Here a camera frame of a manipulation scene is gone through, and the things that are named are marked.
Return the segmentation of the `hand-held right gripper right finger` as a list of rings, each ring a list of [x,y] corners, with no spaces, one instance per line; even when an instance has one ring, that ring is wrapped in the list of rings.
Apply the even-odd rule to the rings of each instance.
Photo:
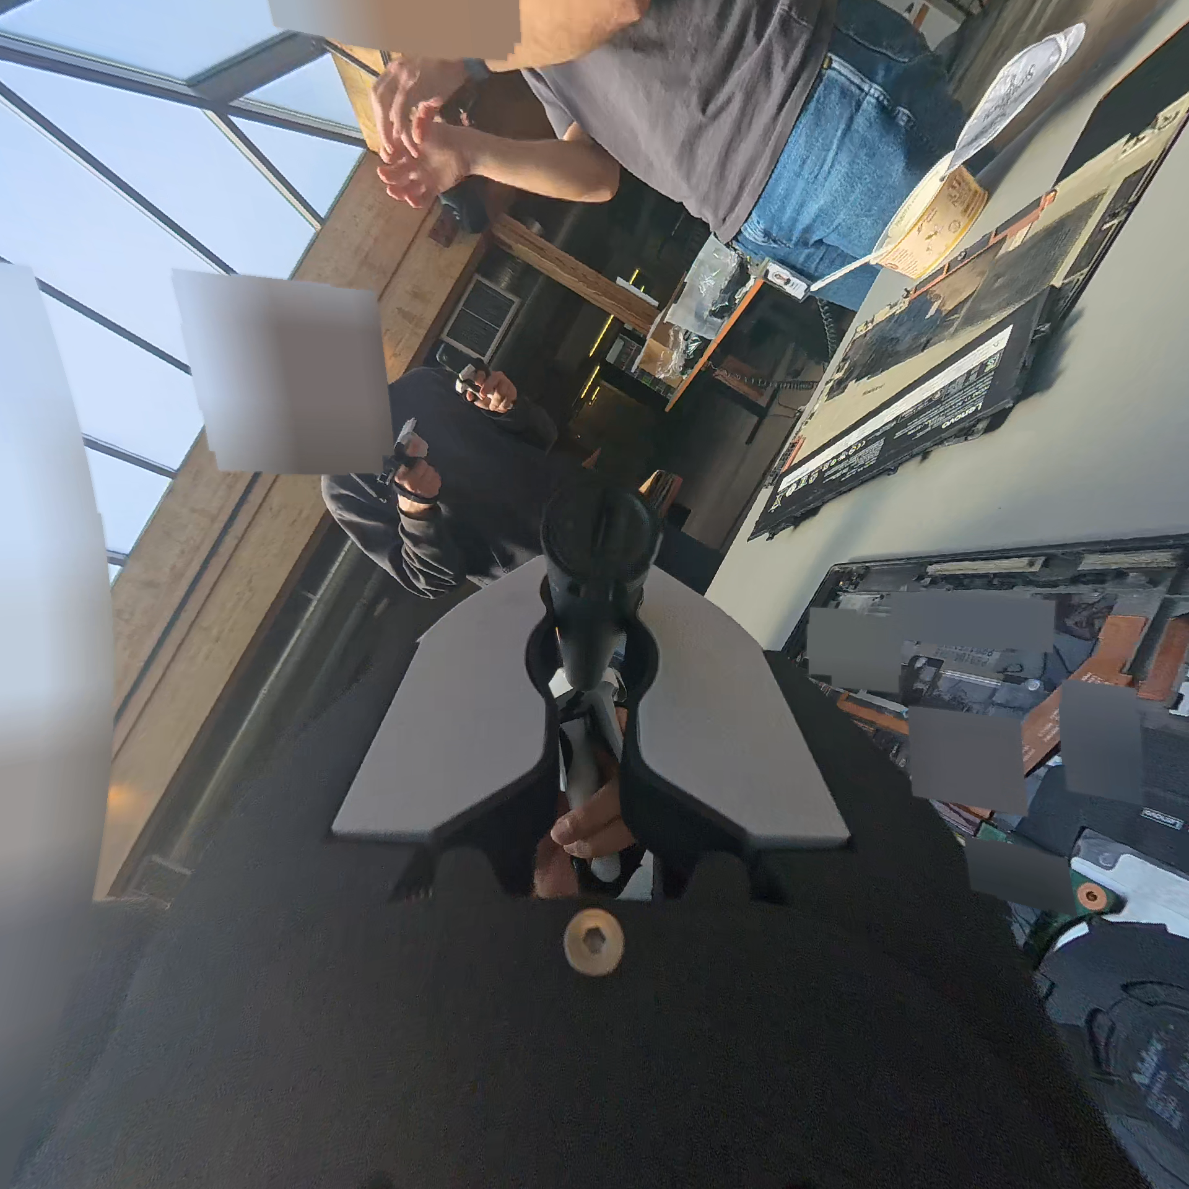
[[[622,813],[654,857],[655,898],[713,857],[752,898],[848,874],[851,831],[765,650],[733,617],[654,570],[626,644]]]

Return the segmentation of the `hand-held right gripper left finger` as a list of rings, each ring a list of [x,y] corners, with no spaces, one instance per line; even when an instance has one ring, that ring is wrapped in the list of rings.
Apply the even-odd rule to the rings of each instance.
[[[408,844],[432,857],[476,850],[508,894],[532,894],[561,796],[546,578],[537,557],[424,633],[339,809],[336,838]]]

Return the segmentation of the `grey electric screwdriver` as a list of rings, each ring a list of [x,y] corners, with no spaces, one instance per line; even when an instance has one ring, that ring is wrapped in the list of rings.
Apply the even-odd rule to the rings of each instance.
[[[543,519],[544,602],[565,676],[594,692],[639,620],[663,528],[641,495],[598,478],[561,489]]]

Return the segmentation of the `black laptop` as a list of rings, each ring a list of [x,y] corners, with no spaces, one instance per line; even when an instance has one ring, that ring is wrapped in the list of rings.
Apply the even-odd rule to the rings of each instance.
[[[1025,811],[937,801],[961,844],[1042,855],[1064,909],[1009,905],[1038,994],[1129,1158],[1188,1186],[1188,535],[839,565],[783,654],[811,670],[811,615],[888,618],[918,596],[901,676],[818,683],[900,770],[914,707],[1007,718]],[[1129,696],[1123,790],[1068,785],[1059,707],[1070,681]]]

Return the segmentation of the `person's left hand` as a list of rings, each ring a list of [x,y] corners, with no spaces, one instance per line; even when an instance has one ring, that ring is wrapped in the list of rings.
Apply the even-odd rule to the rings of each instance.
[[[611,776],[585,805],[563,813],[539,842],[533,896],[537,899],[578,898],[574,859],[593,862],[635,846],[637,838],[622,818],[620,779]]]

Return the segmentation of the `laptop chassis with black battery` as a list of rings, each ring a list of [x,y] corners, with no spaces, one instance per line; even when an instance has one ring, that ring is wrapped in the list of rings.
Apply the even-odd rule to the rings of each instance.
[[[1099,101],[1047,191],[855,328],[750,541],[1001,426],[1186,130],[1184,27]]]

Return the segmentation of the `clear plastic bag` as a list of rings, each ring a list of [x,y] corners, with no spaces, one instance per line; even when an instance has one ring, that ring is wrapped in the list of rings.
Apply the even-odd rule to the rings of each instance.
[[[713,236],[692,262],[667,323],[702,339],[715,339],[753,282],[752,260]]]

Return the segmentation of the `wooden beam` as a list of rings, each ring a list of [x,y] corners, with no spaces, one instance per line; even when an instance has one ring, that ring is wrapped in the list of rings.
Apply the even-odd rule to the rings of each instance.
[[[515,260],[528,263],[533,271],[572,291],[589,306],[598,308],[641,335],[652,332],[659,317],[655,306],[637,291],[618,286],[615,280],[598,274],[569,252],[554,247],[526,225],[500,215],[491,225],[489,237]]]

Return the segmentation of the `paper food cup with lid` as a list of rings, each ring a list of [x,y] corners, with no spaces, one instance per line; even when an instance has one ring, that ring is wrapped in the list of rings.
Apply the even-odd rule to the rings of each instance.
[[[912,282],[933,274],[961,245],[988,204],[988,191],[968,164],[986,151],[1036,99],[1047,82],[1081,49],[1086,25],[1079,23],[1022,51],[990,84],[951,154],[903,202],[875,250],[816,282],[818,293],[872,265]]]

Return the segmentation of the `glass skylight window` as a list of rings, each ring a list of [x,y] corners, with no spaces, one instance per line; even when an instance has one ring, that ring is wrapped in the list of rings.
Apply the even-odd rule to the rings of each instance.
[[[365,154],[269,3],[5,3],[3,263],[36,274],[115,581],[201,437],[173,274],[291,278]]]

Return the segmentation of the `framed wall sign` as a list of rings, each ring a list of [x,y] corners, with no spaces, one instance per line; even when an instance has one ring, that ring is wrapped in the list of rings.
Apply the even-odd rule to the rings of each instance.
[[[445,324],[443,343],[489,361],[513,324],[522,300],[474,276],[459,306]]]

